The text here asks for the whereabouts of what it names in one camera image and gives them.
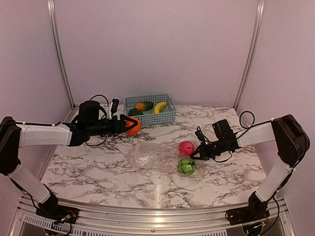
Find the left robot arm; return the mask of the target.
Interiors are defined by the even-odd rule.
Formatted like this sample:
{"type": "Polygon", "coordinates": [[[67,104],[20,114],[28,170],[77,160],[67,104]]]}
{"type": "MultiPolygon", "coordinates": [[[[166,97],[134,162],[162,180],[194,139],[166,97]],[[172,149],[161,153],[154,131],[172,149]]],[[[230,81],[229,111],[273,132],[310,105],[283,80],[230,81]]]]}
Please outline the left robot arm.
{"type": "Polygon", "coordinates": [[[0,173],[36,199],[40,212],[52,219],[59,218],[62,207],[57,197],[21,164],[19,149],[30,146],[78,147],[92,136],[137,134],[140,121],[125,115],[116,116],[118,104],[119,100],[113,99],[106,111],[97,101],[85,101],[70,123],[27,123],[5,117],[0,124],[0,173]]]}

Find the red fake apple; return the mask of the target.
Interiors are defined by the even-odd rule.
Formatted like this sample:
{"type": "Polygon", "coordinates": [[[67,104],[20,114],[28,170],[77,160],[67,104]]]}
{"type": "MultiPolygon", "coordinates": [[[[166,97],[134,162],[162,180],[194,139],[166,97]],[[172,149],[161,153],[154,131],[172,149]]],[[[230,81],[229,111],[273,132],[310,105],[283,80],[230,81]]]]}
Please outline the red fake apple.
{"type": "Polygon", "coordinates": [[[179,144],[178,150],[180,154],[190,156],[194,153],[195,146],[190,141],[183,141],[179,144]]]}

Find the green orange fake mango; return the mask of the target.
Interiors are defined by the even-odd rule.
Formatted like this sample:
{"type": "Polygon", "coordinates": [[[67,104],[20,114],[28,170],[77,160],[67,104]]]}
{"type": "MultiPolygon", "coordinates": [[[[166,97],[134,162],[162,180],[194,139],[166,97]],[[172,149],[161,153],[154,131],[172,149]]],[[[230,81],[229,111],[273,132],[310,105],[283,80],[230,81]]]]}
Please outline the green orange fake mango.
{"type": "Polygon", "coordinates": [[[153,102],[139,102],[134,107],[140,111],[148,111],[154,106],[153,102]]]}

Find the right aluminium frame post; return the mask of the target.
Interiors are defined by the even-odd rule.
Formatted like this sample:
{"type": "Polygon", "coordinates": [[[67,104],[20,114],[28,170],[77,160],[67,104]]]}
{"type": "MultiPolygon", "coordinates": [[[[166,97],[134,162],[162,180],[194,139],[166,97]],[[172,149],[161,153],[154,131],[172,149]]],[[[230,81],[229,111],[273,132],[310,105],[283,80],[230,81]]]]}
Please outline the right aluminium frame post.
{"type": "Polygon", "coordinates": [[[249,81],[250,72],[252,68],[252,63],[254,61],[254,56],[258,48],[261,28],[263,24],[263,15],[264,15],[264,8],[265,8],[265,0],[258,0],[257,7],[256,7],[256,14],[254,19],[254,26],[252,32],[251,43],[249,47],[248,56],[246,59],[245,67],[243,70],[241,82],[238,88],[238,92],[234,101],[233,108],[237,111],[241,105],[243,96],[245,94],[246,86],[249,81]]]}

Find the orange fake orange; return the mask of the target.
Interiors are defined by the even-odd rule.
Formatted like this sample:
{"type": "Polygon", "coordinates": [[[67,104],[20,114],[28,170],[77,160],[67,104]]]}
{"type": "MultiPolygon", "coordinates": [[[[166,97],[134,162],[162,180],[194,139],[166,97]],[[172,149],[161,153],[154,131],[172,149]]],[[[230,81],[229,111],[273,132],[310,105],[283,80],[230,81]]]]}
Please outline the orange fake orange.
{"type": "Polygon", "coordinates": [[[127,131],[125,132],[129,136],[135,136],[139,133],[141,129],[141,122],[138,118],[131,117],[130,119],[126,120],[126,128],[127,131]]]}

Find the front aluminium rail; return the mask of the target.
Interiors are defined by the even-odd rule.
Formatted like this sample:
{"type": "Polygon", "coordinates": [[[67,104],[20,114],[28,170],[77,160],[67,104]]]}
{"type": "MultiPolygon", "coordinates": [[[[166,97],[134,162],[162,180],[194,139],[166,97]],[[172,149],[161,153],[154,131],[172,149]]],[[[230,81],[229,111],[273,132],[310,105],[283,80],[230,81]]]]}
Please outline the front aluminium rail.
{"type": "Polygon", "coordinates": [[[206,208],[149,209],[102,206],[60,199],[78,209],[76,223],[53,226],[53,220],[35,214],[30,198],[19,201],[9,235],[44,235],[46,231],[73,236],[243,236],[252,223],[230,225],[225,214],[242,204],[206,208]]]}

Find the clear zip top bag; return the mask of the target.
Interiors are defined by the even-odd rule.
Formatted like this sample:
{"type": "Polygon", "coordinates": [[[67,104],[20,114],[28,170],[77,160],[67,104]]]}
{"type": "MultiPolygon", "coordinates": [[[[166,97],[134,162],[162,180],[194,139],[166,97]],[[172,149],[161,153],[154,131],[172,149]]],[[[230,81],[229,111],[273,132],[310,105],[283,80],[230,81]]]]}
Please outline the clear zip top bag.
{"type": "Polygon", "coordinates": [[[202,165],[196,160],[196,171],[192,175],[177,173],[178,161],[190,158],[179,153],[178,147],[158,143],[138,142],[127,154],[128,163],[135,169],[161,174],[178,174],[183,177],[201,177],[202,165]]]}

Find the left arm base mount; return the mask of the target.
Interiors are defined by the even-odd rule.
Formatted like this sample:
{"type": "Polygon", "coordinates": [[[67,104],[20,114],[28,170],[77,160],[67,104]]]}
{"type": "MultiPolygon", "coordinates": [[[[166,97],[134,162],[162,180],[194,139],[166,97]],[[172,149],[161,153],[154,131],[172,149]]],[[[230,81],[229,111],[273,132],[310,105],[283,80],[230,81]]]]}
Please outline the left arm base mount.
{"type": "Polygon", "coordinates": [[[46,185],[44,186],[48,189],[50,196],[44,203],[37,203],[35,207],[36,214],[55,220],[55,224],[64,222],[75,224],[79,210],[74,207],[60,205],[56,195],[46,185]]]}

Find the light blue plastic basket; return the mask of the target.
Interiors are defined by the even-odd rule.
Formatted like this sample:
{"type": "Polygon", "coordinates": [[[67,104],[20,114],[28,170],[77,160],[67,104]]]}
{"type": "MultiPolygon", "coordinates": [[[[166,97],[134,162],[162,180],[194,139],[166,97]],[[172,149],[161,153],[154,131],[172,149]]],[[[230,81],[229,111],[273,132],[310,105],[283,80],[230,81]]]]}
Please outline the light blue plastic basket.
{"type": "Polygon", "coordinates": [[[128,117],[140,120],[142,126],[172,123],[177,112],[168,93],[125,97],[124,110],[128,117]]]}

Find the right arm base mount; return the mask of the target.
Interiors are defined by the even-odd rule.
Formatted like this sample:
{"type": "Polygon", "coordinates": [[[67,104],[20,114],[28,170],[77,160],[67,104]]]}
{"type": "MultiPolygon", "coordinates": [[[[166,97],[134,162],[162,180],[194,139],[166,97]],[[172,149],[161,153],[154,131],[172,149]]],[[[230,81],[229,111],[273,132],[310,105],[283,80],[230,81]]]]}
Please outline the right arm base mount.
{"type": "Polygon", "coordinates": [[[269,201],[262,202],[256,195],[256,192],[253,192],[248,199],[247,206],[229,209],[225,213],[225,218],[229,221],[230,225],[264,219],[270,216],[268,203],[269,201]]]}

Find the yellow fake banana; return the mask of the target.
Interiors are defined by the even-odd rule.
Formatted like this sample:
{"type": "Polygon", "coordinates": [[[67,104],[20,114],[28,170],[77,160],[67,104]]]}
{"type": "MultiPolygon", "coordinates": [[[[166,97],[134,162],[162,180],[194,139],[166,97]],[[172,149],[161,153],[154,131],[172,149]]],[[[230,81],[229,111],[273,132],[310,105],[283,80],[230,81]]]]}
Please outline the yellow fake banana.
{"type": "Polygon", "coordinates": [[[162,110],[164,110],[167,106],[167,102],[160,102],[156,104],[153,110],[153,114],[159,114],[162,110]]]}

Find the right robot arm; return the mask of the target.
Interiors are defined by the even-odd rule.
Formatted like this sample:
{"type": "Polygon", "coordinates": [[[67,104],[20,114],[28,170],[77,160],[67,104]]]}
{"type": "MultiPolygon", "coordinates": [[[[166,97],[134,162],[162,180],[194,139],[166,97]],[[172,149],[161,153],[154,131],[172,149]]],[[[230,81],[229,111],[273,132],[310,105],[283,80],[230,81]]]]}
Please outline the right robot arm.
{"type": "Polygon", "coordinates": [[[252,124],[241,131],[233,131],[227,120],[222,119],[212,125],[216,140],[210,141],[197,128],[195,134],[200,144],[191,155],[196,160],[216,160],[225,152],[235,151],[249,146],[273,144],[276,160],[264,182],[253,194],[253,200],[244,209],[248,220],[255,220],[262,212],[261,203],[266,203],[286,184],[296,166],[302,161],[311,146],[310,138],[294,118],[289,114],[280,118],[252,124]]]}

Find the aluminium frame post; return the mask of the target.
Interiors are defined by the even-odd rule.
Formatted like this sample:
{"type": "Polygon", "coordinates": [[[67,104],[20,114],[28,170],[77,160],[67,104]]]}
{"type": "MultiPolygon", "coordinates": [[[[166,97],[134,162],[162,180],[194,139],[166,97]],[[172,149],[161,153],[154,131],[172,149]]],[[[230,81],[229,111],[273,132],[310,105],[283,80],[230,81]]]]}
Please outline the aluminium frame post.
{"type": "Polygon", "coordinates": [[[52,30],[55,52],[56,52],[56,56],[57,56],[59,70],[60,70],[61,77],[62,77],[63,86],[65,89],[65,93],[66,93],[66,97],[67,97],[69,106],[71,109],[74,109],[75,108],[75,102],[73,99],[73,95],[71,92],[71,88],[70,88],[70,84],[69,84],[69,80],[68,80],[68,76],[67,76],[67,71],[66,71],[66,67],[65,67],[65,63],[64,63],[64,59],[63,59],[62,47],[61,47],[61,42],[60,42],[60,37],[59,37],[55,1],[54,0],[47,0],[47,8],[48,8],[48,13],[49,13],[49,18],[50,18],[50,25],[51,25],[51,30],[52,30]]]}
{"type": "Polygon", "coordinates": [[[241,105],[243,96],[245,94],[246,86],[249,81],[250,72],[252,68],[252,63],[254,61],[254,56],[258,48],[261,28],[263,24],[263,15],[264,15],[264,8],[265,8],[265,0],[258,0],[257,7],[256,7],[256,14],[254,19],[254,26],[252,32],[251,43],[249,47],[248,56],[246,59],[245,67],[243,70],[241,82],[238,88],[238,92],[234,101],[233,108],[237,111],[241,105]]]}

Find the green fake cabbage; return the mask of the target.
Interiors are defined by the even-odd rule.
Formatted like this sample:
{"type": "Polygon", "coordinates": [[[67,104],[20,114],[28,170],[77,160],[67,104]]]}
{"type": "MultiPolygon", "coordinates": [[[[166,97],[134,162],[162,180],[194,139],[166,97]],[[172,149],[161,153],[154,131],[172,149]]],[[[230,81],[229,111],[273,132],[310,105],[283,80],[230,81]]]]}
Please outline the green fake cabbage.
{"type": "Polygon", "coordinates": [[[143,115],[143,112],[140,111],[140,110],[138,110],[138,109],[136,109],[136,108],[132,108],[132,109],[130,109],[129,112],[128,112],[128,116],[129,116],[129,117],[141,116],[141,115],[143,115]]]}

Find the left aluminium frame post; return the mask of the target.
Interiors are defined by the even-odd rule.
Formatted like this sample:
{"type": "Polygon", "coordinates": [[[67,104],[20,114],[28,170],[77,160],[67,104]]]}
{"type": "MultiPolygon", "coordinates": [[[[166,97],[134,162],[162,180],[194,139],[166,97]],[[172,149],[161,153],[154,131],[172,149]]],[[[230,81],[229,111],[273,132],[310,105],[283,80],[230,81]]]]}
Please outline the left aluminium frame post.
{"type": "Polygon", "coordinates": [[[68,80],[68,76],[67,76],[67,71],[66,71],[66,67],[65,67],[65,63],[64,63],[64,59],[63,59],[62,47],[61,47],[61,42],[60,42],[60,37],[59,37],[55,1],[54,0],[47,0],[47,8],[48,8],[48,13],[49,13],[49,18],[50,18],[50,25],[51,25],[51,30],[52,30],[55,52],[56,52],[56,56],[57,56],[59,70],[60,70],[61,77],[62,77],[63,86],[65,89],[65,93],[66,93],[66,97],[67,97],[69,106],[71,109],[74,109],[75,108],[75,102],[73,99],[73,95],[71,92],[71,88],[70,88],[70,84],[69,84],[69,80],[68,80]]]}

